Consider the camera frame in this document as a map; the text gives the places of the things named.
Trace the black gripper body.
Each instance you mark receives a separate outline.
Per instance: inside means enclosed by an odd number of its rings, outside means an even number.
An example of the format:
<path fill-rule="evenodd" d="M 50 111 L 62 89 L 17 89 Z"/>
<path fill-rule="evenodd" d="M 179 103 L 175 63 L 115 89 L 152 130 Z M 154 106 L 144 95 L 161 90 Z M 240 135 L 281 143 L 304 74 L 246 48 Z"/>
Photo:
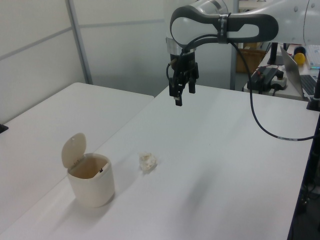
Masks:
<path fill-rule="evenodd" d="M 170 60 L 176 60 L 171 66 L 174 77 L 178 77 L 181 74 L 187 74 L 189 78 L 199 78 L 198 63 L 196 62 L 194 51 L 183 54 L 182 56 L 170 54 Z"/>

